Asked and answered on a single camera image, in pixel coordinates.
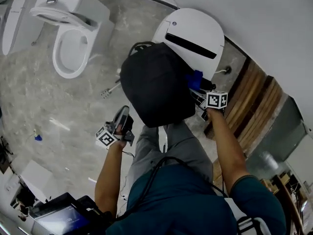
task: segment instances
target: concrete floor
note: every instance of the concrete floor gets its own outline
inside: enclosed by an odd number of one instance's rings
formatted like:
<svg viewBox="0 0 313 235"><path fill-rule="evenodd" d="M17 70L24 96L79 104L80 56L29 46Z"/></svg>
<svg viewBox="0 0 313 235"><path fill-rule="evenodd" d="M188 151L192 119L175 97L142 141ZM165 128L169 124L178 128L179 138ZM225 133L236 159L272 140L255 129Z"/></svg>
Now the concrete floor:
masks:
<svg viewBox="0 0 313 235"><path fill-rule="evenodd" d="M100 0L111 11L115 23L108 51L86 67L81 76L64 79L52 63L52 50L58 28L45 24L35 46L0 57L0 103L3 112L4 136L14 152L12 167L21 173L30 160L51 171L59 185L79 198L93 198L95 184L103 166L106 150L95 144L95 133L106 120L129 102L121 88L107 99L100 93L114 85L116 71L127 57L130 47L140 41L151 40L159 23L173 10L150 0ZM240 71L245 56L230 43L225 43L219 69L231 65L230 75L216 74L217 88L229 90ZM136 138L143 126L131 108ZM52 123L55 119L66 130ZM215 142L207 139L206 123L199 117L187 119L192 132L204 146L211 160L217 158ZM41 132L43 140L35 141L33 130ZM133 147L125 151L134 153ZM132 163L123 155L121 186ZM121 195L128 194L125 187ZM126 201L121 197L118 212L123 213Z"/></svg>

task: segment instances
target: shoulder strap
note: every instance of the shoulder strap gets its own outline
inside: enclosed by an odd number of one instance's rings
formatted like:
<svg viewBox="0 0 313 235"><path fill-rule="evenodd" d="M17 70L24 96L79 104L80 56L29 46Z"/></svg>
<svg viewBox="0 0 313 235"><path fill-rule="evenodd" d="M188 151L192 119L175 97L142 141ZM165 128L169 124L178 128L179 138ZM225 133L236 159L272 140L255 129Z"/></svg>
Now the shoulder strap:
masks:
<svg viewBox="0 0 313 235"><path fill-rule="evenodd" d="M237 220L238 235L271 235L266 223L261 218L250 218L243 213L232 198L225 198Z"/></svg>

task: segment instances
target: toilet lid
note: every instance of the toilet lid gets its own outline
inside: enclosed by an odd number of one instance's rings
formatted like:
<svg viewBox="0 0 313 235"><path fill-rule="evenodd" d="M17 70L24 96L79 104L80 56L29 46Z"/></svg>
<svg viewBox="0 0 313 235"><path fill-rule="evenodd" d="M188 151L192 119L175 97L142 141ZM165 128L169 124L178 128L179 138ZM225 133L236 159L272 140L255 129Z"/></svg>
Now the toilet lid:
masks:
<svg viewBox="0 0 313 235"><path fill-rule="evenodd" d="M34 7L29 12L32 16L54 25L73 25L83 27L90 31L95 28L91 26L91 22L86 18L80 18L68 11L59 10L48 7Z"/></svg>

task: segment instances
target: shirt sleeve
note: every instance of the shirt sleeve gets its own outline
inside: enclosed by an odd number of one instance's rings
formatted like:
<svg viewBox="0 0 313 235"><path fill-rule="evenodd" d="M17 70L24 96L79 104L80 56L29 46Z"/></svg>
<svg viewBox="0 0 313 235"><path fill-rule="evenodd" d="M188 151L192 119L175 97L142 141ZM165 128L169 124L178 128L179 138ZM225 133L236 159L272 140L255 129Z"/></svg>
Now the shirt sleeve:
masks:
<svg viewBox="0 0 313 235"><path fill-rule="evenodd" d="M254 176L237 180L229 195L247 216L264 220L272 235L286 234L286 219L278 199Z"/></svg>

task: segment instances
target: screen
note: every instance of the screen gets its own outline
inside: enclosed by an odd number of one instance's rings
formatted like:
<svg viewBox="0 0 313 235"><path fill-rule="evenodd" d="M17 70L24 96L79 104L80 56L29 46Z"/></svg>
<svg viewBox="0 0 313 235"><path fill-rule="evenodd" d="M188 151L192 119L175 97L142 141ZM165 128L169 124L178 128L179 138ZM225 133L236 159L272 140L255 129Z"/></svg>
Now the screen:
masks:
<svg viewBox="0 0 313 235"><path fill-rule="evenodd" d="M36 221L55 235L63 235L89 224L72 206L36 218Z"/></svg>

